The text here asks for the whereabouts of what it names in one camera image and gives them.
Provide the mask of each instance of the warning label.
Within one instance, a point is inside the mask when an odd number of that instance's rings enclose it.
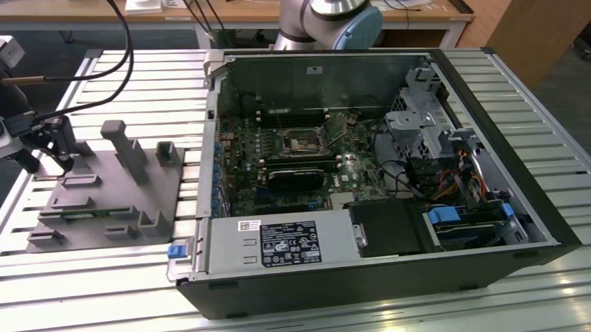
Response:
[[[266,268],[321,262],[316,222],[260,225],[260,251]]]

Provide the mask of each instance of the wooden table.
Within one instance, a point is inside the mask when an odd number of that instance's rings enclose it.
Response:
[[[121,11],[124,0],[117,0]],[[444,30],[441,47],[454,47],[466,22],[473,15],[461,14],[448,0],[434,0],[420,11],[389,10],[382,1],[373,1],[382,9],[386,30]],[[278,29],[278,0],[212,0],[214,10],[228,29]],[[205,16],[212,28],[210,10]],[[210,48],[209,39],[185,9],[164,8],[161,13],[128,15],[133,29],[196,31],[200,48]],[[104,0],[0,0],[0,30],[117,30],[114,13]]]

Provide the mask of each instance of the metal rail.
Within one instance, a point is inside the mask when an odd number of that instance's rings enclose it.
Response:
[[[2,331],[533,331],[591,324],[589,157],[493,55],[445,51],[484,109],[582,242],[544,266],[517,271],[484,289],[370,302],[240,320],[204,319],[166,280],[166,245],[30,255],[26,236],[37,223],[58,168],[17,182],[0,234]],[[78,75],[110,67],[121,51],[85,60]],[[100,137],[105,119],[128,124],[142,147],[170,140],[188,149],[176,210],[174,239],[193,234],[200,144],[205,116],[201,50],[136,51],[136,72],[117,100],[70,116],[76,137],[112,149]],[[70,106],[109,95],[117,73],[70,86]],[[454,104],[450,107],[460,112]],[[457,118],[466,124],[461,113]]]

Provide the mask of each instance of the desk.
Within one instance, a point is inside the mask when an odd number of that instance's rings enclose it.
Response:
[[[0,4],[0,30],[118,30],[121,28],[104,0],[7,1]],[[122,11],[124,0],[117,2]],[[278,29],[278,1],[212,0],[212,4],[225,28]],[[202,7],[212,28],[220,28],[206,5]],[[382,29],[444,30],[440,47],[454,47],[466,22],[473,20],[473,15],[457,12],[448,0],[434,0],[433,4],[421,6],[420,9],[420,12],[408,12],[408,27],[406,13],[402,10],[384,10]],[[129,15],[125,18],[132,29],[194,30],[200,48],[212,46],[185,9],[164,8],[161,13]]]
[[[112,149],[100,136],[106,119],[126,122],[125,134],[144,148],[169,140],[186,149],[174,239],[194,234],[204,54],[202,50],[136,50],[134,72],[122,93],[108,105],[70,116],[76,138],[86,140],[94,151]],[[166,244],[25,253],[27,232],[61,173],[53,167],[51,177],[21,173],[0,208],[1,330],[524,332],[572,331],[589,324],[589,157],[494,55],[477,49],[445,50],[445,54],[578,236],[580,249],[482,289],[206,320],[166,280]],[[76,75],[104,71],[121,55],[120,50],[106,50],[100,58],[85,58]],[[72,83],[58,109],[102,99],[122,77],[124,68],[90,82]],[[453,102],[449,105],[461,124],[469,126],[461,108]]]

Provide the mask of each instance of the blue latch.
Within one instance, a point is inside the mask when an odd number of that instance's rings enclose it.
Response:
[[[186,245],[172,245],[168,247],[168,258],[177,259],[186,257]]]
[[[438,206],[428,212],[428,219],[430,223],[453,223],[461,221],[457,210],[452,206]]]
[[[514,215],[513,208],[510,207],[510,204],[502,203],[502,211],[506,214],[506,218],[510,218]]]

